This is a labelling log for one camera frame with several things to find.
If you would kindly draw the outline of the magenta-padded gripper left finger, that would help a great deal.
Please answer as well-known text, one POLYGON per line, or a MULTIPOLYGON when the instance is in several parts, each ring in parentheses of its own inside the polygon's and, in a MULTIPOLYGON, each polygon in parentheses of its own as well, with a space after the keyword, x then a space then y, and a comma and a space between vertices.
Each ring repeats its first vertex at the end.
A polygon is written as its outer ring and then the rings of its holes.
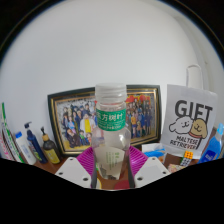
POLYGON ((93 149, 89 147, 78 157, 67 158, 55 175, 81 187, 97 189, 99 180, 93 149))

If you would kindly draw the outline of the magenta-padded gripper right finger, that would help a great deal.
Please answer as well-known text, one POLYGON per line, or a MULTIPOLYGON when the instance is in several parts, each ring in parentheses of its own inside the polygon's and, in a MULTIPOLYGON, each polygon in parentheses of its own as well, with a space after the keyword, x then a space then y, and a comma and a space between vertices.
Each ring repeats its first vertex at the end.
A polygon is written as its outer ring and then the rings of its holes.
POLYGON ((147 157, 133 146, 129 148, 128 180, 131 188, 146 186, 169 174, 157 157, 147 157))

